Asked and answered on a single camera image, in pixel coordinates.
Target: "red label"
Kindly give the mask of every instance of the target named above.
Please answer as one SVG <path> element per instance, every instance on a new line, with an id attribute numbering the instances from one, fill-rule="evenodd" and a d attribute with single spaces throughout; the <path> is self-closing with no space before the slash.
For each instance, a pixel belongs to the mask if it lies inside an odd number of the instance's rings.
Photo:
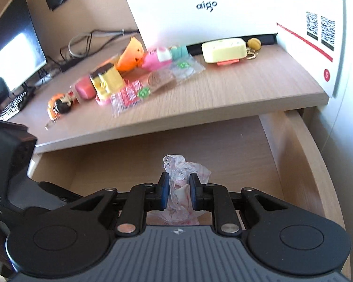
<path id="1" fill-rule="evenodd" d="M 134 102 L 139 100 L 137 96 L 137 92 L 142 88 L 141 83 L 136 80 L 127 86 L 125 86 L 121 91 L 121 98 L 123 99 L 123 103 L 125 106 L 129 106 Z"/>
<path id="2" fill-rule="evenodd" d="M 331 74 L 329 73 L 328 69 L 324 70 L 324 79 L 329 82 L 329 79 L 331 78 Z"/>

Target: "yellow ball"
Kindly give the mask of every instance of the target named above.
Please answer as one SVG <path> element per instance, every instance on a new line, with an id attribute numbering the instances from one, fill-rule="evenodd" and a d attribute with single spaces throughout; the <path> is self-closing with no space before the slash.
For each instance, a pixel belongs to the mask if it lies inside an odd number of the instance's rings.
<path id="1" fill-rule="evenodd" d="M 247 41 L 247 45 L 249 48 L 258 51 L 262 47 L 262 43 L 258 38 L 251 38 L 249 41 Z"/>

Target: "monitor screen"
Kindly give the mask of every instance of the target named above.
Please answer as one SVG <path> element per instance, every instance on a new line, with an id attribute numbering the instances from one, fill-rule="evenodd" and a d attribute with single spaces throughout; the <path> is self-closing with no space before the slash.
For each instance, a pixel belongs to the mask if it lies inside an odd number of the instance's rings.
<path id="1" fill-rule="evenodd" d="M 0 17 L 0 77 L 13 91 L 45 64 L 26 0 L 13 0 Z"/>

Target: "keyboard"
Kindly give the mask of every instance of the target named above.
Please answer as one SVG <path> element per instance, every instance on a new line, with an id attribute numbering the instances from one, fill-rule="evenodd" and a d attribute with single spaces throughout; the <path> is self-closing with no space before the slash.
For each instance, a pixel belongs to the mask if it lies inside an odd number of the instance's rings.
<path id="1" fill-rule="evenodd" d="M 3 109 L 3 111 L 1 111 L 0 120 L 7 121 L 19 113 L 23 108 L 25 108 L 27 102 L 33 94 L 34 92 L 23 91 L 16 95 L 16 97 Z"/>

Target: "red circular logo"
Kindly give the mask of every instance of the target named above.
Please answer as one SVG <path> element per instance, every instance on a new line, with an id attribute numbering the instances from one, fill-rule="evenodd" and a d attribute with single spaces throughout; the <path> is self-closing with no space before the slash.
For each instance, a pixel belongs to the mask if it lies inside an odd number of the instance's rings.
<path id="1" fill-rule="evenodd" d="M 324 70 L 324 79 L 329 82 L 329 79 L 331 78 L 331 74 L 329 73 L 328 69 Z"/>

